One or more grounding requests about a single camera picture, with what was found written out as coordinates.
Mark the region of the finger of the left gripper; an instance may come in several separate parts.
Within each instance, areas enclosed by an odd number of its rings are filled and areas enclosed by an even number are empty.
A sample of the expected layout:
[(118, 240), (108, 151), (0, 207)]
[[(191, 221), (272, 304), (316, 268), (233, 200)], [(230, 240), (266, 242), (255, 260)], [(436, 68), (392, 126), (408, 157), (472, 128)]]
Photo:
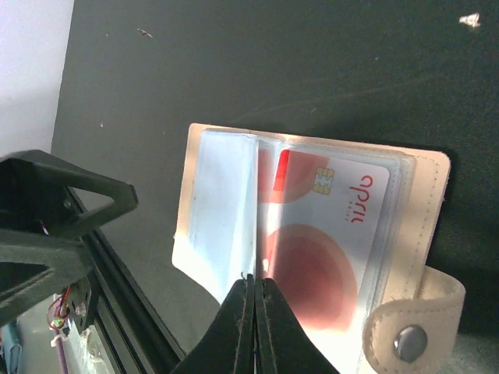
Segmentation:
[(84, 278), (90, 253), (79, 240), (1, 230), (1, 325)]
[[(108, 203), (81, 208), (76, 189), (106, 196)], [(138, 205), (130, 184), (70, 164), (42, 150), (1, 158), (1, 228), (59, 238), (79, 238)]]

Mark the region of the beige leather card holder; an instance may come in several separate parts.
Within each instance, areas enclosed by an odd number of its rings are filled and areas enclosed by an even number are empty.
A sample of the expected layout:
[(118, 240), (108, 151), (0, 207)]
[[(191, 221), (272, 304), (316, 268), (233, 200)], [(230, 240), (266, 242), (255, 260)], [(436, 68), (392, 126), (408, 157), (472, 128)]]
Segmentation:
[(463, 284), (427, 266), (450, 172), (441, 152), (194, 123), (189, 127), (172, 263), (220, 308), (232, 285), (264, 272), (267, 208), (283, 150), (390, 172), (356, 314), (343, 333), (305, 334), (336, 373), (434, 373), (450, 358)]

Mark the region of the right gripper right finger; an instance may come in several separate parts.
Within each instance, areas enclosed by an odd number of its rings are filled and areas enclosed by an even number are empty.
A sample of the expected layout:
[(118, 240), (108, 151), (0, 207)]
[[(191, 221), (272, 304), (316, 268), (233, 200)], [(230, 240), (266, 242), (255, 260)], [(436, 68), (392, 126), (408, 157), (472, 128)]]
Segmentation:
[(325, 374), (338, 370), (305, 334), (274, 280), (255, 283), (256, 373)]

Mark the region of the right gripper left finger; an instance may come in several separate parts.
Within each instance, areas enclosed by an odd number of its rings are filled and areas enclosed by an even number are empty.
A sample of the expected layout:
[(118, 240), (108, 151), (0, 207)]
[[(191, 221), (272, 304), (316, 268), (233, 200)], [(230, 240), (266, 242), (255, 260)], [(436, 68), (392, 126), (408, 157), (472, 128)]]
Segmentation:
[(174, 373), (237, 374), (254, 372), (253, 276), (238, 279), (196, 347)]

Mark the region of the red white card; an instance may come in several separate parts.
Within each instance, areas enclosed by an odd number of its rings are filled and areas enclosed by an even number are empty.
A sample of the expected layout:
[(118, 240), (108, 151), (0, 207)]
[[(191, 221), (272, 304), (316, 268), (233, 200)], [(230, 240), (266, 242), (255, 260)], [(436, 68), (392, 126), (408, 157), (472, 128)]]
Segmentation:
[(263, 201), (264, 272), (305, 329), (351, 326), (389, 179), (383, 166), (280, 152)]

